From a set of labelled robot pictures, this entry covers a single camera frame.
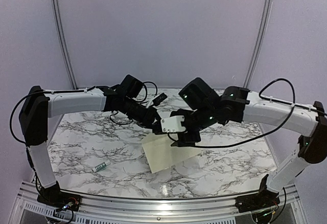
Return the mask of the cream paper envelope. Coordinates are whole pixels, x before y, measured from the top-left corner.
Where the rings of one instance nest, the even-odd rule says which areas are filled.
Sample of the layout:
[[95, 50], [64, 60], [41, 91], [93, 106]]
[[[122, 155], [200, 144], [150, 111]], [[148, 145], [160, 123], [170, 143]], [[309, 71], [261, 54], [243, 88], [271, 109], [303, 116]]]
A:
[[144, 137], [141, 144], [152, 173], [171, 168], [201, 152], [201, 149], [193, 147], [173, 147], [173, 140], [167, 135], [153, 133]]

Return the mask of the green white glue stick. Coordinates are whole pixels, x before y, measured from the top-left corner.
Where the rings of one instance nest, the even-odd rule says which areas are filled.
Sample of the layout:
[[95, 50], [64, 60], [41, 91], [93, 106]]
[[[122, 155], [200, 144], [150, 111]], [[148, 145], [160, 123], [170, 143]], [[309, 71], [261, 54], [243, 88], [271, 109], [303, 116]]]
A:
[[110, 164], [110, 161], [102, 162], [99, 165], [93, 167], [92, 170], [93, 170], [93, 172], [99, 172], [99, 171], [105, 169], [106, 167], [108, 167], [109, 164]]

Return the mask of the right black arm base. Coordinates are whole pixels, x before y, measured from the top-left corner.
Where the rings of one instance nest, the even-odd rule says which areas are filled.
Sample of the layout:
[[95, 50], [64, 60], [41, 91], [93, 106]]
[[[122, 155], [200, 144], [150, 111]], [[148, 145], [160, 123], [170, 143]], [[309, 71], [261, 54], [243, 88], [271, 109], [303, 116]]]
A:
[[267, 189], [267, 179], [268, 174], [262, 178], [257, 193], [238, 196], [236, 198], [235, 207], [240, 213], [272, 207], [280, 203], [278, 193], [271, 192]]

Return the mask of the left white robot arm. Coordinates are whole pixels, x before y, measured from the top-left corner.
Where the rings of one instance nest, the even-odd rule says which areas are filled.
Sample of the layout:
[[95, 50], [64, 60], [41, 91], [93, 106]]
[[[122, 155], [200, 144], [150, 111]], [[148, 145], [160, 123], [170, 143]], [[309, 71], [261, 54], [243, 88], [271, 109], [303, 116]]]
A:
[[120, 84], [112, 87], [94, 86], [85, 89], [54, 91], [34, 86], [23, 98], [19, 122], [27, 146], [31, 167], [45, 188], [44, 197], [53, 206], [63, 204], [65, 198], [59, 191], [53, 173], [46, 142], [48, 140], [48, 119], [84, 111], [118, 111], [136, 121], [143, 128], [153, 129], [160, 116], [156, 106], [167, 98], [157, 94], [148, 103], [137, 101], [140, 91], [146, 88], [144, 82], [127, 75]]

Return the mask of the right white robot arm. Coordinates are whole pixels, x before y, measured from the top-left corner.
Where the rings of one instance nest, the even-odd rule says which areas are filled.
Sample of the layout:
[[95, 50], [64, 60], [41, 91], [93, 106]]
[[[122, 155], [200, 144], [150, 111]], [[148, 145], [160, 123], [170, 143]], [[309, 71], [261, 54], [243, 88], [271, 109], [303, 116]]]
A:
[[175, 146], [196, 147], [200, 131], [215, 123], [257, 122], [275, 126], [269, 134], [285, 128], [300, 134], [298, 147], [278, 168], [262, 179], [260, 190], [253, 196], [253, 203], [265, 207], [282, 188], [294, 180], [310, 165], [326, 159], [326, 113], [323, 105], [296, 103], [295, 90], [292, 100], [267, 97], [262, 92], [230, 86], [218, 95], [204, 80], [197, 77], [180, 92], [180, 97], [190, 110], [179, 109], [166, 119], [162, 130], [168, 135], [177, 134]]

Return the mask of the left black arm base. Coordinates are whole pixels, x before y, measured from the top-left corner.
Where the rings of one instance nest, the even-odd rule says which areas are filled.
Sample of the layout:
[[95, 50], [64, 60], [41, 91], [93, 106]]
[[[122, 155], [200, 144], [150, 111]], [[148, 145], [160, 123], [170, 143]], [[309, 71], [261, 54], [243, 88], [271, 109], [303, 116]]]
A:
[[67, 209], [79, 210], [81, 196], [61, 191], [58, 182], [49, 188], [45, 188], [41, 185], [37, 174], [35, 174], [35, 186], [38, 192], [37, 201], [39, 203], [56, 207], [59, 211]]

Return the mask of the front aluminium table rail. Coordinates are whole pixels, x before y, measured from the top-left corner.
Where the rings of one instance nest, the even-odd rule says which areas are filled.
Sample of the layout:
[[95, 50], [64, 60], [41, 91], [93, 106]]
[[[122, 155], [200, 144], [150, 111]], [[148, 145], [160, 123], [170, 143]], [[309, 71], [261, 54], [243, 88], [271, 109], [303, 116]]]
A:
[[79, 193], [78, 211], [55, 212], [37, 201], [33, 183], [22, 182], [9, 223], [255, 223], [276, 211], [274, 223], [307, 223], [294, 185], [279, 195], [280, 204], [253, 212], [236, 208], [237, 194], [190, 199], [143, 199]]

